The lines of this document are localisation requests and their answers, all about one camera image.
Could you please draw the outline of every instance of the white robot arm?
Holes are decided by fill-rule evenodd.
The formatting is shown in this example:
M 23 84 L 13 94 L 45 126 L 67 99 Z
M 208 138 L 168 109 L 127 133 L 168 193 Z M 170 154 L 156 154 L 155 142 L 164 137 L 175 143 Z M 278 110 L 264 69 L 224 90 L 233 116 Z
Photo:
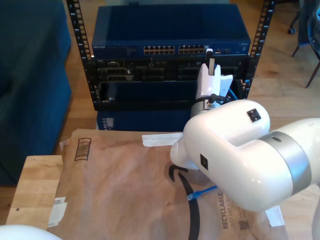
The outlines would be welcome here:
M 204 92 L 203 82 L 207 86 L 208 79 L 219 82 L 220 66 L 215 69 L 216 78 L 210 78 L 212 67 L 207 69 L 209 73 L 199 73 L 197 99 Z M 221 86 L 216 82 L 212 83 L 215 90 Z M 191 109 L 183 138 L 172 146 L 175 165 L 200 169 L 240 207 L 253 212 L 320 183 L 320 118 L 269 133 L 269 115 L 257 102 L 236 100 L 220 107 L 208 100 L 198 102 Z

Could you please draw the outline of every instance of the blue network switch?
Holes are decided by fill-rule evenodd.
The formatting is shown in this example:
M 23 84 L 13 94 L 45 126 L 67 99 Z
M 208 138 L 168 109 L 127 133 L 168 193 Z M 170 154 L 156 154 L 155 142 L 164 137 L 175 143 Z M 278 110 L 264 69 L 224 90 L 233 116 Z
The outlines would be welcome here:
M 250 37 L 236 4 L 100 6 L 92 48 L 97 60 L 247 55 Z

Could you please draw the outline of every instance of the cable connector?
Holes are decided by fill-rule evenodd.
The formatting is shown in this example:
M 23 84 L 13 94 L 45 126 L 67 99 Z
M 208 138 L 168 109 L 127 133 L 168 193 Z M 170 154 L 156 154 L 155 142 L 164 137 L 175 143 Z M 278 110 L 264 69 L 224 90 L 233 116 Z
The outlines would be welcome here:
M 191 201 L 193 199 L 196 199 L 196 198 L 200 197 L 202 194 L 204 194 L 206 192 L 209 192 L 209 191 L 211 191 L 213 189 L 216 189 L 216 188 L 218 188 L 218 187 L 217 186 L 212 186 L 212 187 L 209 187 L 209 188 L 207 188 L 205 190 L 202 190 L 202 191 L 195 191 L 194 193 L 191 193 L 188 196 L 186 196 L 186 199 L 188 201 Z

